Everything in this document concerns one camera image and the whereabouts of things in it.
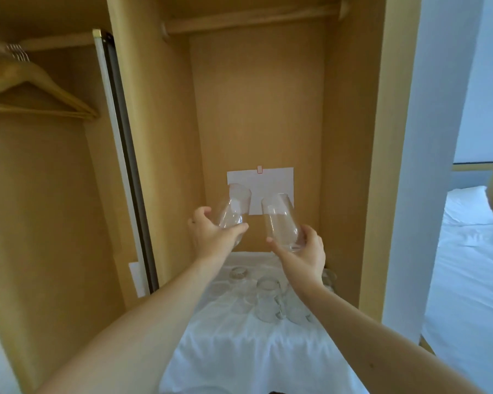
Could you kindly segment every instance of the white cloth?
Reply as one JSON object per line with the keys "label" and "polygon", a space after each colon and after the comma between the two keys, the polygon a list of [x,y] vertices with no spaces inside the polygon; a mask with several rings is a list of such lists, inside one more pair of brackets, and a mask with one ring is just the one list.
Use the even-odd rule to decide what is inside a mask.
{"label": "white cloth", "polygon": [[[251,278],[263,275],[287,285],[272,253],[232,253],[213,284],[226,281],[233,266]],[[230,291],[215,301],[205,295],[168,365],[160,392],[216,386],[234,394],[367,393],[323,327],[288,320],[268,324],[253,311],[235,312]]]}
{"label": "white cloth", "polygon": [[493,394],[493,225],[442,227],[422,335]]}

